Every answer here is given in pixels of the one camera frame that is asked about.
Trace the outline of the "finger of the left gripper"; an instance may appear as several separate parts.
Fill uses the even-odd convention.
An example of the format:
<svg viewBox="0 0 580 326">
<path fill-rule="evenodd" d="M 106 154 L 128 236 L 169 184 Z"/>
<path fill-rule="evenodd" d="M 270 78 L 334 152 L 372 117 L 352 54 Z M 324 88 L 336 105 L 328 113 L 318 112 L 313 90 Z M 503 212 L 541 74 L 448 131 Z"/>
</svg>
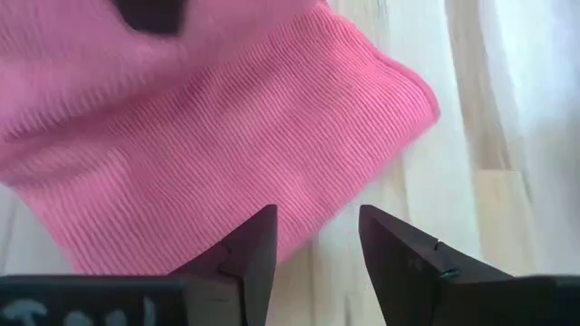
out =
<svg viewBox="0 0 580 326">
<path fill-rule="evenodd" d="M 162 36 L 181 31 L 188 0 L 112 0 L 133 30 Z"/>
</svg>

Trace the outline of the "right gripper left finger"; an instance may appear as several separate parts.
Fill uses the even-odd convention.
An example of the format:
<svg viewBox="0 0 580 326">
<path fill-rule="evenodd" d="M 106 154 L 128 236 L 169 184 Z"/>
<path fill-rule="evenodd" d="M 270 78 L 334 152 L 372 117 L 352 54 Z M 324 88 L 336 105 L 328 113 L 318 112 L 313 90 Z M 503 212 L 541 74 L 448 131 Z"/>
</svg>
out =
<svg viewBox="0 0 580 326">
<path fill-rule="evenodd" d="M 0 277 L 0 326 L 265 326 L 276 269 L 268 205 L 176 271 Z"/>
</svg>

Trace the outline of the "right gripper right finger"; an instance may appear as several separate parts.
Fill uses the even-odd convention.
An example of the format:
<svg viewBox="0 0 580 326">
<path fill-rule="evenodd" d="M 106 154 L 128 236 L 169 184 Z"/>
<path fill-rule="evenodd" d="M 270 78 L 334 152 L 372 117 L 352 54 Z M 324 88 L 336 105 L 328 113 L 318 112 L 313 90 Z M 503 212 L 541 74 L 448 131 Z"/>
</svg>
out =
<svg viewBox="0 0 580 326">
<path fill-rule="evenodd" d="M 363 257 L 387 326 L 580 326 L 580 276 L 513 276 L 375 206 Z"/>
</svg>

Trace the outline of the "pink microfiber towel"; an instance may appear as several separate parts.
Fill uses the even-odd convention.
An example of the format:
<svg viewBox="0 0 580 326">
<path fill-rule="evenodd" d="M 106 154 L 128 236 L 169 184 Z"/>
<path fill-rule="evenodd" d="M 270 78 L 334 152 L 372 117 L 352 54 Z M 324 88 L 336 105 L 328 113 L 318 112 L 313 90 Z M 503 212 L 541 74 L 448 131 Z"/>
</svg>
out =
<svg viewBox="0 0 580 326">
<path fill-rule="evenodd" d="M 82 273 L 172 272 L 269 204 L 285 258 L 438 116 L 325 0 L 188 0 L 174 36 L 0 0 L 0 183 Z"/>
</svg>

